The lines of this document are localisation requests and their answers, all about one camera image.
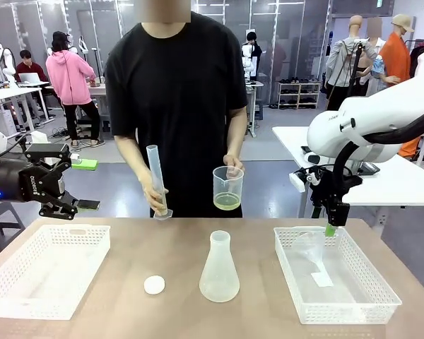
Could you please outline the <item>white round flask cap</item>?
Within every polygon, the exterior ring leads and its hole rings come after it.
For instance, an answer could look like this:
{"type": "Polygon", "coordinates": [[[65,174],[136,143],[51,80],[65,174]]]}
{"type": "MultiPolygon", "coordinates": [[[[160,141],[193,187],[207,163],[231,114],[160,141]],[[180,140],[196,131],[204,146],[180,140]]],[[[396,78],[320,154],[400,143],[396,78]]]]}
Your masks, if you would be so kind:
{"type": "Polygon", "coordinates": [[[165,289],[165,279],[159,275],[147,277],[143,283],[143,288],[149,295],[158,295],[165,289]]]}

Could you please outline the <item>white workbench desk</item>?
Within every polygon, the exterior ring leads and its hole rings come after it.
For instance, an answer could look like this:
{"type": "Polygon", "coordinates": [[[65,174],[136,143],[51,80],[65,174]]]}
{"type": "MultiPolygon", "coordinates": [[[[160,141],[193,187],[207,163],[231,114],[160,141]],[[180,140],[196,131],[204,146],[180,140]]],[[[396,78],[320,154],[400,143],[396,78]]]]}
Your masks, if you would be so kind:
{"type": "Polygon", "coordinates": [[[85,105],[92,101],[92,97],[105,96],[105,84],[97,83],[91,87],[89,82],[66,84],[62,87],[49,86],[53,89],[63,105],[85,105]]]}

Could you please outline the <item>black plastic tray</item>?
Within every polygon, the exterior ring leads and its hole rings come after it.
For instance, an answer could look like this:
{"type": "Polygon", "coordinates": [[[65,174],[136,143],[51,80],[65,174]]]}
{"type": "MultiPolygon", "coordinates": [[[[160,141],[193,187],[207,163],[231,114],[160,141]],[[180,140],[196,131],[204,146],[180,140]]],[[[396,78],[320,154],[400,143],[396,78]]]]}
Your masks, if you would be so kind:
{"type": "MultiPolygon", "coordinates": [[[[302,145],[300,147],[303,152],[304,160],[313,165],[331,165],[334,164],[334,159],[316,155],[308,146],[302,145]]],[[[370,162],[355,162],[348,161],[346,166],[350,168],[353,174],[359,176],[371,176],[379,172],[379,168],[370,162]]]]}

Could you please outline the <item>person's left hand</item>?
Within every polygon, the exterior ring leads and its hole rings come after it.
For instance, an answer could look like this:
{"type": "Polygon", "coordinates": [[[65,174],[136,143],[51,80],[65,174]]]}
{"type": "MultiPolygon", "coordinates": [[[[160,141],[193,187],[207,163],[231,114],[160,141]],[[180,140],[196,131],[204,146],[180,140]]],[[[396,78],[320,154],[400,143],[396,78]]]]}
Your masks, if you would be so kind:
{"type": "Polygon", "coordinates": [[[223,157],[223,163],[226,166],[227,179],[237,179],[244,174],[244,166],[238,157],[227,154],[223,157]]]}

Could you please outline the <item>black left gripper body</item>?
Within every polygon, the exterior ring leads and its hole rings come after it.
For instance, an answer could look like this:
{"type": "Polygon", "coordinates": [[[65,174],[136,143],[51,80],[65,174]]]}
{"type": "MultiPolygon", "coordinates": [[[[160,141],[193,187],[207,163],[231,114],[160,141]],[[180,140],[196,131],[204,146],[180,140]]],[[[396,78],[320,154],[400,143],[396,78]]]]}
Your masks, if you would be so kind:
{"type": "Polygon", "coordinates": [[[0,201],[55,202],[64,195],[65,162],[48,165],[26,160],[0,160],[0,201]]]}

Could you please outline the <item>black tripod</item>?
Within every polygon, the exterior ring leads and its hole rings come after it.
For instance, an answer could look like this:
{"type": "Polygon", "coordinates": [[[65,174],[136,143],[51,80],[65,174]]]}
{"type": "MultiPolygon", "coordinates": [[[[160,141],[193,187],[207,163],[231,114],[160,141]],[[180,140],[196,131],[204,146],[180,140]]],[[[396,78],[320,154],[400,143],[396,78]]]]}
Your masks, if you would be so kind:
{"type": "Polygon", "coordinates": [[[351,71],[351,77],[350,77],[350,80],[349,80],[347,97],[351,97],[352,94],[353,94],[353,87],[354,87],[355,80],[356,80],[356,73],[357,73],[357,70],[358,70],[358,64],[359,64],[359,61],[360,61],[360,56],[365,49],[364,46],[363,46],[364,42],[365,42],[364,39],[356,39],[354,41],[355,52],[351,52],[351,54],[355,54],[355,58],[354,58],[353,66],[349,68],[349,70],[351,71]]]}

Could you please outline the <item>white office desk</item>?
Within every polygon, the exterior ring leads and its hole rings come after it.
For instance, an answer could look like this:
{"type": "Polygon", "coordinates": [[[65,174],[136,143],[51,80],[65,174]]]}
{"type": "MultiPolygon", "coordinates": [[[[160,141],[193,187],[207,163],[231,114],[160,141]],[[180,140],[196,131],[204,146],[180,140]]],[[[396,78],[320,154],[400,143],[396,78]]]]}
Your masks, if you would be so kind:
{"type": "Polygon", "coordinates": [[[29,131],[33,132],[35,130],[33,120],[30,115],[30,110],[27,102],[26,95],[38,92],[40,95],[41,88],[35,87],[35,88],[19,88],[19,87],[12,87],[12,88],[2,88],[0,89],[0,105],[7,101],[16,101],[20,102],[23,106],[25,116],[27,117],[27,124],[29,126],[29,131]]]}

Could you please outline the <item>silver laptop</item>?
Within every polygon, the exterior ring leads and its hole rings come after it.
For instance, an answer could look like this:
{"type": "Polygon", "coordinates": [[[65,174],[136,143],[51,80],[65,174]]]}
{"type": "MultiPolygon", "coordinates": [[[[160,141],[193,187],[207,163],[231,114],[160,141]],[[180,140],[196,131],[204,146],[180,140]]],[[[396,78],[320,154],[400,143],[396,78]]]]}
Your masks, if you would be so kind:
{"type": "Polygon", "coordinates": [[[40,87],[49,85],[48,81],[41,81],[37,73],[19,73],[20,84],[24,87],[40,87]]]}

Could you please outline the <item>person in pink hoodie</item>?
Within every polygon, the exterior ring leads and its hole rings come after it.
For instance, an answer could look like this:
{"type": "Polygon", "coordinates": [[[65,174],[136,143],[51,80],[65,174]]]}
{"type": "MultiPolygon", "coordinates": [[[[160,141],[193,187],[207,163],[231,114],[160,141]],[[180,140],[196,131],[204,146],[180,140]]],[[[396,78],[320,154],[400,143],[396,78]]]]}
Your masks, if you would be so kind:
{"type": "Polygon", "coordinates": [[[66,33],[53,33],[52,53],[47,57],[46,68],[49,81],[64,108],[71,145],[78,146],[77,108],[81,108],[91,121],[90,145],[102,145],[103,141],[99,139],[100,115],[87,86],[87,81],[95,80],[95,72],[84,59],[69,49],[69,36],[66,33]]]}

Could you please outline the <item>person's right hand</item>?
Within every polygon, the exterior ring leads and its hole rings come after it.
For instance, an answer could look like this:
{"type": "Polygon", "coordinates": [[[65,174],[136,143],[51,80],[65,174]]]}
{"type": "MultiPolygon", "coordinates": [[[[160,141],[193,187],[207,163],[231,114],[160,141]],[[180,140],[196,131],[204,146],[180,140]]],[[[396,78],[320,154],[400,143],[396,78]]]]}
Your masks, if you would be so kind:
{"type": "Polygon", "coordinates": [[[151,174],[143,175],[141,178],[139,178],[139,181],[142,186],[146,200],[151,209],[155,212],[155,214],[159,216],[166,214],[167,208],[163,204],[162,194],[158,193],[153,188],[151,174]]]}

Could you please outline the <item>clothes rack with dark clothes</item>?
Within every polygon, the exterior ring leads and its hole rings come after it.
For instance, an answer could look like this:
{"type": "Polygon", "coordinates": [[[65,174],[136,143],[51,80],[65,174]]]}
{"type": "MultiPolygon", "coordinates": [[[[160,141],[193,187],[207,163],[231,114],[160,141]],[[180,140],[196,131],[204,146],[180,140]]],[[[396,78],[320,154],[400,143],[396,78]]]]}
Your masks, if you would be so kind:
{"type": "Polygon", "coordinates": [[[406,40],[406,44],[410,44],[412,46],[410,53],[411,62],[409,76],[410,78],[413,78],[418,66],[418,58],[424,52],[424,39],[406,40]]]}

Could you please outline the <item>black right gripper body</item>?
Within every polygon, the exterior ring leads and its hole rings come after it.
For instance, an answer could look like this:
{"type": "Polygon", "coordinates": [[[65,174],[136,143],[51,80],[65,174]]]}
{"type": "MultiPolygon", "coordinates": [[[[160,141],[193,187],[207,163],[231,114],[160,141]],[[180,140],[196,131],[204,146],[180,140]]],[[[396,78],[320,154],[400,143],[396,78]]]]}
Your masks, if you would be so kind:
{"type": "Polygon", "coordinates": [[[334,208],[343,203],[343,197],[351,188],[363,183],[363,179],[344,167],[335,171],[328,166],[313,166],[308,169],[313,177],[311,200],[314,207],[334,208]]]}

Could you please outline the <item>mannequin in orange garment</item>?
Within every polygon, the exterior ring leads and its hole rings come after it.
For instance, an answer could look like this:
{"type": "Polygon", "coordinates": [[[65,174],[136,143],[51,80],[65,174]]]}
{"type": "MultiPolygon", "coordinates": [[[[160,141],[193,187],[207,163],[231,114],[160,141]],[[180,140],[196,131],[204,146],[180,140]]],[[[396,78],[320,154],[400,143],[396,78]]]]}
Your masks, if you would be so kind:
{"type": "Polygon", "coordinates": [[[391,24],[393,31],[379,53],[384,62],[382,82],[388,87],[410,78],[411,58],[403,36],[407,32],[414,32],[411,27],[411,17],[405,14],[395,15],[391,24]]]}

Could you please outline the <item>white paper label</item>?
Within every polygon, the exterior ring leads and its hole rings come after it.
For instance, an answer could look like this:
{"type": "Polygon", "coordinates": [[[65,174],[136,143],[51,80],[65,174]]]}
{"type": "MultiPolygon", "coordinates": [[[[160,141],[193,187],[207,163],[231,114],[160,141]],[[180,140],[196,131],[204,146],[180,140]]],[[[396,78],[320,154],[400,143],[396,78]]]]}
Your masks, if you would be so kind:
{"type": "Polygon", "coordinates": [[[333,287],[334,284],[327,272],[311,273],[312,278],[318,287],[333,287]]]}

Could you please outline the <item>person's black T-shirt torso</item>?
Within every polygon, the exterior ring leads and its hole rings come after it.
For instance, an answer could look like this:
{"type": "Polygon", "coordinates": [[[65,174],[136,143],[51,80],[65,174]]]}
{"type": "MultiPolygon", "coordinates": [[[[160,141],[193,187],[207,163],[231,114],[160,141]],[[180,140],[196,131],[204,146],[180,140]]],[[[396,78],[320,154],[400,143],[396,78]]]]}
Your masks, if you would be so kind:
{"type": "Polygon", "coordinates": [[[227,155],[228,114],[247,107],[241,46],[218,21],[191,13],[142,22],[108,56],[112,135],[157,145],[167,207],[176,218],[241,218],[213,203],[213,170],[227,155]]]}

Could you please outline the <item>mannequin in orange trousers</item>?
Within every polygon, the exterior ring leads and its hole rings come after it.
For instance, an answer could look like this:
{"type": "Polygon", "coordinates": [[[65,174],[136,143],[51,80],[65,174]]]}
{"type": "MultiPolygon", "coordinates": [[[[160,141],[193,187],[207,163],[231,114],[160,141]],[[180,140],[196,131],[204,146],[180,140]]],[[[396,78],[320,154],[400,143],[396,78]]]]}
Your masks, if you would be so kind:
{"type": "Polygon", "coordinates": [[[416,156],[419,141],[420,137],[417,137],[412,141],[404,143],[398,152],[399,156],[409,160],[413,159],[416,156]]]}

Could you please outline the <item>white perforated plastic basket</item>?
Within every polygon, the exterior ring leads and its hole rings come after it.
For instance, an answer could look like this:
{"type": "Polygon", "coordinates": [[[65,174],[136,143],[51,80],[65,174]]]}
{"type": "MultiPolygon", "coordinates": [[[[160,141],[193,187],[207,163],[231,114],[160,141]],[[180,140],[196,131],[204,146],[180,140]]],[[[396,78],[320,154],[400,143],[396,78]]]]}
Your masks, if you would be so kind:
{"type": "Polygon", "coordinates": [[[108,225],[43,225],[0,267],[0,318],[69,320],[110,250],[108,225]]]}
{"type": "Polygon", "coordinates": [[[320,226],[274,228],[275,250],[300,323],[309,325],[384,325],[402,301],[360,249],[340,228],[326,237],[322,260],[333,287],[318,287],[317,267],[292,248],[303,231],[320,226]]]}

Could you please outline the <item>person's left forearm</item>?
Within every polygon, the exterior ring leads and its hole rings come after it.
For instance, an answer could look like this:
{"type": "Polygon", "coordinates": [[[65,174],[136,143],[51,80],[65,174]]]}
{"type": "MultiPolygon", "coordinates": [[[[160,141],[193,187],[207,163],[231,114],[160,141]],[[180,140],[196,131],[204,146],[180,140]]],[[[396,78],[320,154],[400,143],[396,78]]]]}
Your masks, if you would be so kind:
{"type": "Polygon", "coordinates": [[[231,155],[234,158],[239,159],[247,130],[246,107],[230,110],[228,114],[228,124],[227,155],[231,155]]]}

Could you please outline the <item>white side table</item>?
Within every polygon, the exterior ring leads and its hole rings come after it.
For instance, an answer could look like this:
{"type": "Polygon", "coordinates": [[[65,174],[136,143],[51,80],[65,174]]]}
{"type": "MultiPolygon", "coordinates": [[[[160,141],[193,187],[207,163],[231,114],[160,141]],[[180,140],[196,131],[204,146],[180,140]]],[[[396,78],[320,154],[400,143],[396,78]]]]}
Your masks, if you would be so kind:
{"type": "MultiPolygon", "coordinates": [[[[272,131],[298,167],[312,166],[301,149],[307,144],[306,126],[275,126],[272,131]]],[[[377,166],[379,172],[364,177],[343,202],[351,206],[424,206],[424,169],[398,155],[377,166]]]]}

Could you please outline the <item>standing person in black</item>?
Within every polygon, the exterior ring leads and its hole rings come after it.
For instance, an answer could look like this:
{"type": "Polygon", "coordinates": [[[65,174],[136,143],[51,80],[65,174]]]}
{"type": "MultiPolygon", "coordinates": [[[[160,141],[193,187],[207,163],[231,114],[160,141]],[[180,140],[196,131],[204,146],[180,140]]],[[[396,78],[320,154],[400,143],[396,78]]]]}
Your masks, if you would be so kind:
{"type": "Polygon", "coordinates": [[[242,65],[244,67],[245,78],[248,81],[256,81],[262,50],[257,44],[257,34],[254,30],[247,32],[246,40],[242,45],[242,65]]]}

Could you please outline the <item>person in blue white dress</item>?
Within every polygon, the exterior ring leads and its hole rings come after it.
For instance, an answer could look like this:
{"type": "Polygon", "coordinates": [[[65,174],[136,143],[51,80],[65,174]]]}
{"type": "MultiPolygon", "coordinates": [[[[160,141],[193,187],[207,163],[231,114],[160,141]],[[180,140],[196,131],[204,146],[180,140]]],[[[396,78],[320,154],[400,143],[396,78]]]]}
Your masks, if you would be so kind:
{"type": "MultiPolygon", "coordinates": [[[[373,49],[377,54],[380,53],[383,48],[385,41],[382,39],[382,18],[374,17],[368,18],[367,20],[367,41],[372,45],[373,49]]],[[[379,91],[382,87],[380,84],[380,79],[375,78],[371,74],[373,62],[371,59],[367,58],[368,64],[365,69],[365,77],[368,80],[368,88],[366,95],[371,96],[379,91]]]]}

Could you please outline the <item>white standing desk cart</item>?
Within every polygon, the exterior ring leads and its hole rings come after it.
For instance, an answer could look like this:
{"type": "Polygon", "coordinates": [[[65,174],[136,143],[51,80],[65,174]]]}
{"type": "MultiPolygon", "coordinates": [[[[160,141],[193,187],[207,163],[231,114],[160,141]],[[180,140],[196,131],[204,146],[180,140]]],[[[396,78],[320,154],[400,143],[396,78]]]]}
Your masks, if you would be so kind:
{"type": "Polygon", "coordinates": [[[248,125],[247,130],[252,136],[252,138],[256,137],[255,134],[255,112],[256,112],[256,100],[257,100],[257,89],[262,88],[264,86],[260,81],[250,81],[246,82],[246,91],[248,97],[248,107],[247,107],[247,115],[248,115],[248,125]]]}

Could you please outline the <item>translucent plastic Erlenmeyer flask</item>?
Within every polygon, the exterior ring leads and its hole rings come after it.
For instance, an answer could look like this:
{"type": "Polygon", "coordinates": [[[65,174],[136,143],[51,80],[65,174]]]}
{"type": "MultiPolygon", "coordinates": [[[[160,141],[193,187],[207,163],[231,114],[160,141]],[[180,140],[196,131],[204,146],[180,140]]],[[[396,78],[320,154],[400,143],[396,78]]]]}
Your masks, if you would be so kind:
{"type": "Polygon", "coordinates": [[[230,234],[224,230],[211,233],[210,249],[199,281],[202,295],[215,303],[229,302],[240,291],[230,240],[230,234]]]}

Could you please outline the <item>clear plastic graduated cylinder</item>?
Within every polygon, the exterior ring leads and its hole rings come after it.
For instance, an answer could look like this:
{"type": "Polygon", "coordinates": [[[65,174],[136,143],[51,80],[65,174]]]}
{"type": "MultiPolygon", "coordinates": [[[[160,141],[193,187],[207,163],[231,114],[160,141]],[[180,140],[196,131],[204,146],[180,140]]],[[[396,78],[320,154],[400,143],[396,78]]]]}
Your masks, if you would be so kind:
{"type": "Polygon", "coordinates": [[[167,201],[165,197],[165,185],[163,182],[163,173],[159,158],[159,152],[157,145],[149,145],[146,147],[149,168],[152,176],[153,189],[160,194],[161,203],[163,204],[163,210],[161,215],[155,214],[153,217],[157,220],[166,220],[172,217],[172,210],[167,207],[167,201]]]}

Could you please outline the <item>clear plastic beaker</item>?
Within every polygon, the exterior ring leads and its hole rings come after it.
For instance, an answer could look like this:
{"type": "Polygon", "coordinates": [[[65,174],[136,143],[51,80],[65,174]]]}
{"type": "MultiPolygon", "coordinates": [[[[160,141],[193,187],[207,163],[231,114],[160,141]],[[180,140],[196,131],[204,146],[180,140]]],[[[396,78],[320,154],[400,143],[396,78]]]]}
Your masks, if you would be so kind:
{"type": "Polygon", "coordinates": [[[244,172],[234,166],[221,166],[213,170],[213,203],[221,210],[240,207],[244,172]]]}

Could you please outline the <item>seated person in red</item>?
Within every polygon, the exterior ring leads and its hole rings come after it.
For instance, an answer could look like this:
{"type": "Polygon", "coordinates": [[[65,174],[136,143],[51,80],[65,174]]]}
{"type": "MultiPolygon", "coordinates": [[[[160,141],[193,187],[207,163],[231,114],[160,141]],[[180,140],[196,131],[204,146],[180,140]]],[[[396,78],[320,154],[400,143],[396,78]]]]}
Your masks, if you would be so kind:
{"type": "Polygon", "coordinates": [[[15,79],[17,82],[20,82],[20,78],[18,76],[19,73],[37,73],[41,81],[49,81],[41,65],[35,63],[32,60],[32,55],[29,50],[27,49],[21,50],[20,57],[22,59],[22,62],[20,62],[16,66],[16,74],[15,74],[15,79]]]}

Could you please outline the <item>grey plastic stool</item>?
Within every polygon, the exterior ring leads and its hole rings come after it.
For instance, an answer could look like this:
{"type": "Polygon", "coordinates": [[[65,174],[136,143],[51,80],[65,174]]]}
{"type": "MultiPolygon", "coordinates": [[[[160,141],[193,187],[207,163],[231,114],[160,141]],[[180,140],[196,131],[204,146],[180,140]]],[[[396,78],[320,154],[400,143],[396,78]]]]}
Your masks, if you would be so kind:
{"type": "Polygon", "coordinates": [[[0,251],[6,248],[20,233],[25,230],[25,226],[12,204],[9,202],[0,202],[0,217],[5,213],[12,214],[15,222],[0,221],[0,251]],[[4,234],[4,229],[16,230],[16,232],[9,239],[7,239],[4,234]]]}

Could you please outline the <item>clear plastic funnel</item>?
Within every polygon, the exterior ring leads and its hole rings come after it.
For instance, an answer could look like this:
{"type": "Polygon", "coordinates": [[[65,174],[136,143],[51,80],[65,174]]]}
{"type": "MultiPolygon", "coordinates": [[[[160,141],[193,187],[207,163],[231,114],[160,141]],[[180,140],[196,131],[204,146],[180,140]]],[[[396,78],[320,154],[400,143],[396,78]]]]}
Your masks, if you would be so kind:
{"type": "Polygon", "coordinates": [[[327,272],[322,260],[325,239],[323,231],[303,231],[293,242],[292,248],[312,262],[317,267],[318,272],[327,272]]]}

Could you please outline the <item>white humanoid robot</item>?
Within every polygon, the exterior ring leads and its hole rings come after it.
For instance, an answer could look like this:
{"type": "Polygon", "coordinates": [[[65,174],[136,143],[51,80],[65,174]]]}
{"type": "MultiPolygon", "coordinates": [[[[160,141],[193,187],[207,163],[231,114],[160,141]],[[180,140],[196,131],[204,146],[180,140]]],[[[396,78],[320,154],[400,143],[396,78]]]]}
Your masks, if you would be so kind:
{"type": "Polygon", "coordinates": [[[0,44],[0,70],[6,78],[9,87],[17,87],[15,79],[16,70],[13,53],[9,48],[3,47],[2,44],[0,44]]]}

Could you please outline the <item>mannequin in grey hoodie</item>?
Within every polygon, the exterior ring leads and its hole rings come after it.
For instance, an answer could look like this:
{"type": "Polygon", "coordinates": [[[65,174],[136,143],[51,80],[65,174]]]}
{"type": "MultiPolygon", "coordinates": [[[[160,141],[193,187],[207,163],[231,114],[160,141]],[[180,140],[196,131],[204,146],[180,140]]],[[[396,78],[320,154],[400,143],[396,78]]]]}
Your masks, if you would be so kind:
{"type": "MultiPolygon", "coordinates": [[[[360,39],[359,30],[362,23],[362,16],[352,16],[349,22],[348,36],[337,41],[331,48],[328,61],[326,62],[325,76],[326,97],[328,100],[326,109],[328,111],[338,111],[343,101],[347,98],[349,80],[351,77],[349,68],[353,66],[355,58],[355,54],[351,54],[351,52],[355,52],[354,41],[360,39]]],[[[356,83],[357,80],[363,76],[367,68],[367,58],[371,59],[373,62],[377,57],[376,51],[367,40],[365,40],[363,46],[365,49],[360,56],[352,96],[358,96],[360,94],[360,89],[357,87],[356,83]]]]}

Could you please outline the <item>white shoe rack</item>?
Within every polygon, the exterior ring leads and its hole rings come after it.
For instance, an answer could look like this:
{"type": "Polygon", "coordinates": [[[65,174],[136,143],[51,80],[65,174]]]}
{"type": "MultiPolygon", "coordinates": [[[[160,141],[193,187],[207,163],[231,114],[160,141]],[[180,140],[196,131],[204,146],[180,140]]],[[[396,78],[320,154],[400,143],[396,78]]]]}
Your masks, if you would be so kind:
{"type": "Polygon", "coordinates": [[[317,108],[321,83],[318,81],[291,78],[278,82],[279,109],[317,108]]]}

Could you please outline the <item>person's right forearm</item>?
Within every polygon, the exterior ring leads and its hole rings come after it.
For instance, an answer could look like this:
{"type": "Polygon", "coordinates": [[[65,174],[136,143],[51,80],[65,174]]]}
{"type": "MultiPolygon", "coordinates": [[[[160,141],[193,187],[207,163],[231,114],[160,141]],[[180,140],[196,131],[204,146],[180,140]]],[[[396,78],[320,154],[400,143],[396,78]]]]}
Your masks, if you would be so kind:
{"type": "Polygon", "coordinates": [[[143,190],[150,191],[153,188],[151,171],[143,159],[136,137],[115,136],[114,140],[121,156],[137,176],[143,190]]]}

